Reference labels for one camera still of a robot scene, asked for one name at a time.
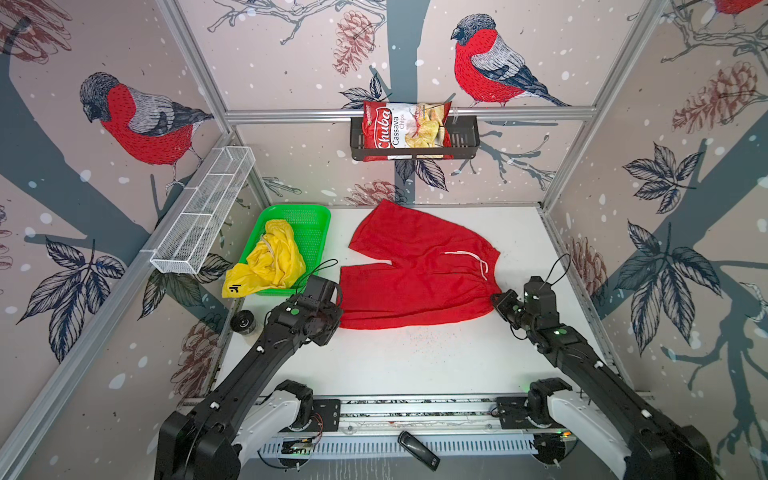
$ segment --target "white wire basket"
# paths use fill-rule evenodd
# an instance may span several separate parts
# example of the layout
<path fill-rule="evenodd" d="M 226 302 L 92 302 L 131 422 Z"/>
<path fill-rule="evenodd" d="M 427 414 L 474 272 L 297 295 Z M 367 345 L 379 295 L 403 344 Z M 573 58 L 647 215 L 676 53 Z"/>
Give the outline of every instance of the white wire basket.
<path fill-rule="evenodd" d="M 152 255 L 162 273 L 200 272 L 255 163 L 249 147 L 224 147 Z"/>

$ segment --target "bullfinch illustration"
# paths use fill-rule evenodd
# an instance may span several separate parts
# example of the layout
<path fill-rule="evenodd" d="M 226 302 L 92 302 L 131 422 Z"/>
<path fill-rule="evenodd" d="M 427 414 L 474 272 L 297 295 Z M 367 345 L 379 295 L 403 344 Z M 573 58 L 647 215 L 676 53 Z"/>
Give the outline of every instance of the bullfinch illustration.
<path fill-rule="evenodd" d="M 172 165 L 192 149 L 192 137 L 202 122 L 214 116 L 196 108 L 184 107 L 164 95 L 145 94 L 119 82 L 104 72 L 86 78 L 80 87 L 80 101 L 88 121 L 100 120 L 104 129 L 133 158 L 151 165 Z"/>
<path fill-rule="evenodd" d="M 525 65 L 525 59 L 504 43 L 490 15 L 462 18 L 451 39 L 456 40 L 456 81 L 475 100 L 472 106 L 486 101 L 503 107 L 510 99 L 521 97 L 539 97 L 559 107 L 568 106 L 550 95 Z"/>

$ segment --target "black metal basket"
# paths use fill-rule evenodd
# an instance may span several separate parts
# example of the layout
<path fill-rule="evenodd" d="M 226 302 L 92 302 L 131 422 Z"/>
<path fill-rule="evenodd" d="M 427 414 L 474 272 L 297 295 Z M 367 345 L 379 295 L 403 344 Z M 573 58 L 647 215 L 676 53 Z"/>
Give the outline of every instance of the black metal basket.
<path fill-rule="evenodd" d="M 450 155 L 455 160 L 471 160 L 475 158 L 480 148 L 478 119 L 474 115 L 448 117 L 445 120 L 445 131 L 451 138 L 452 147 L 434 148 L 364 148 L 362 135 L 362 117 L 353 117 L 349 134 L 349 146 L 352 148 L 352 158 L 363 161 L 365 157 L 386 157 L 390 155 L 410 155 L 410 159 L 418 160 L 418 155 Z"/>

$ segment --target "white table surface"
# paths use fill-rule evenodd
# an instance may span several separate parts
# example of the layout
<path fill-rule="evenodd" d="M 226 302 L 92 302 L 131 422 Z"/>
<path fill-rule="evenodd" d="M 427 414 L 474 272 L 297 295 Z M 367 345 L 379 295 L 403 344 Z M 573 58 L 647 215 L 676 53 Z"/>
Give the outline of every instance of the white table surface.
<path fill-rule="evenodd" d="M 534 207 L 431 207 L 435 215 L 474 230 L 502 254 L 496 282 L 502 291 L 522 293 L 531 275 L 545 277 L 558 258 Z M 331 224 L 323 259 L 339 265 L 318 274 L 339 281 L 339 268 L 380 260 L 348 248 L 352 235 L 370 209 L 331 209 Z M 555 267 L 550 281 L 563 273 Z M 573 326 L 599 351 L 598 343 L 565 277 L 554 291 L 561 321 Z M 266 312 L 282 302 L 278 296 L 249 295 L 243 309 L 263 322 Z M 232 333 L 217 376 L 217 385 L 256 342 L 260 327 L 250 336 Z M 527 392 L 538 379 L 559 376 L 533 345 L 513 337 L 496 313 L 460 323 L 407 326 L 397 329 L 338 329 L 330 343 L 303 346 L 289 358 L 264 392 L 286 379 L 308 385 L 318 396 L 438 395 Z"/>

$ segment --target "green basket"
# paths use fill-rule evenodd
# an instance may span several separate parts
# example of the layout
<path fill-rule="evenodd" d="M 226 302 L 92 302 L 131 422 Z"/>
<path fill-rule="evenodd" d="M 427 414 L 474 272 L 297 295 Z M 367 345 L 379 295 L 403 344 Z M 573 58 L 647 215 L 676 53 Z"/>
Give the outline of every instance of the green basket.
<path fill-rule="evenodd" d="M 256 221 L 256 226 L 250 234 L 240 263 L 248 263 L 247 258 L 259 239 L 266 233 L 264 225 L 268 220 L 283 219 L 293 228 L 293 238 L 299 246 L 299 252 L 306 263 L 306 273 L 314 270 L 323 258 L 323 248 L 326 245 L 326 235 L 331 222 L 331 212 L 322 205 L 273 205 L 268 207 Z M 305 283 L 306 273 L 296 283 Z M 291 288 L 269 288 L 257 292 L 258 295 L 291 296 L 295 286 Z"/>

